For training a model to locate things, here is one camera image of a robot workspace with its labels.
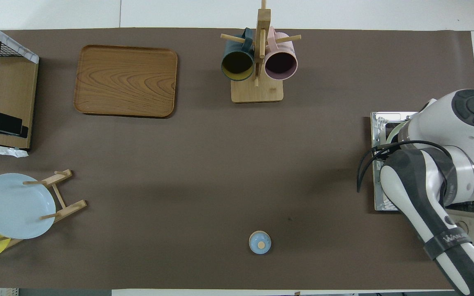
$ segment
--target wooden tray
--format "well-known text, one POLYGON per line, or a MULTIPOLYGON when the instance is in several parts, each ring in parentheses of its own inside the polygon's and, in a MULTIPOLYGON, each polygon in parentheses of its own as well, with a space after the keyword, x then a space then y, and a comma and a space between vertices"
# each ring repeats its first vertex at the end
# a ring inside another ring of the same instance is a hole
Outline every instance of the wooden tray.
POLYGON ((79 54, 74 107, 85 114, 163 118, 175 106, 171 49, 87 45, 79 54))

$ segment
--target brown table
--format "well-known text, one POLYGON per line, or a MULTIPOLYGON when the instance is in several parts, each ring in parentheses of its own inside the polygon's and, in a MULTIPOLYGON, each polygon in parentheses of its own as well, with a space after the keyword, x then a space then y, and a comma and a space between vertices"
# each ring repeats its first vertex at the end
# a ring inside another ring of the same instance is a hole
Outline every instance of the brown table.
POLYGON ((0 287, 450 289, 406 219, 376 212, 371 111, 415 111, 474 88, 469 32, 286 30, 299 69, 279 103, 234 104, 220 72, 238 30, 24 30, 41 57, 32 150, 0 174, 72 169, 68 204, 89 207, 0 255, 0 287), (73 107, 87 44, 170 48, 177 104, 167 119, 86 116, 73 107), (253 255, 248 237, 273 248, 253 255))

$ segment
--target teal mug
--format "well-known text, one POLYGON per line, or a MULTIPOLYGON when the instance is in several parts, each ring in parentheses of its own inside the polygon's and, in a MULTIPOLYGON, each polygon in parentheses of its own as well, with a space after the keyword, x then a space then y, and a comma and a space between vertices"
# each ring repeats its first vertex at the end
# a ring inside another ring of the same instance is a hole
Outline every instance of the teal mug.
POLYGON ((233 81, 242 81, 250 77, 254 69, 254 50, 252 45, 252 29, 245 28, 242 35, 244 43, 226 41, 222 55, 221 70, 226 77, 233 81))

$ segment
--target light blue plate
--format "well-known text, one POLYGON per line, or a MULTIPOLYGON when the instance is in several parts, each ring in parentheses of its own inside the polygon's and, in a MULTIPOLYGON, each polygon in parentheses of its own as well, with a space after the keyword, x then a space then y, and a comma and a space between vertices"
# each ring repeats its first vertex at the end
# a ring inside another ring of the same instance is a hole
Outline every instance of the light blue plate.
POLYGON ((255 231, 250 236, 248 243, 252 252, 259 255, 267 253, 272 246, 270 236, 268 236, 266 232, 260 230, 255 231))
POLYGON ((23 185, 35 180, 23 174, 0 175, 0 234, 7 238, 35 238, 44 234, 54 218, 40 220, 54 214, 54 199, 41 184, 23 185))

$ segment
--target blue lid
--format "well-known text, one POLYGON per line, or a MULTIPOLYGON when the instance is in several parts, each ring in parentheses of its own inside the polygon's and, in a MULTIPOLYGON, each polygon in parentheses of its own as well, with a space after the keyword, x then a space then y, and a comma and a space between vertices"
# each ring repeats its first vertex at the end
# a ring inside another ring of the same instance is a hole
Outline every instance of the blue lid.
POLYGON ((267 253, 272 246, 272 240, 268 234, 260 230, 250 236, 248 243, 252 252, 259 255, 267 253))

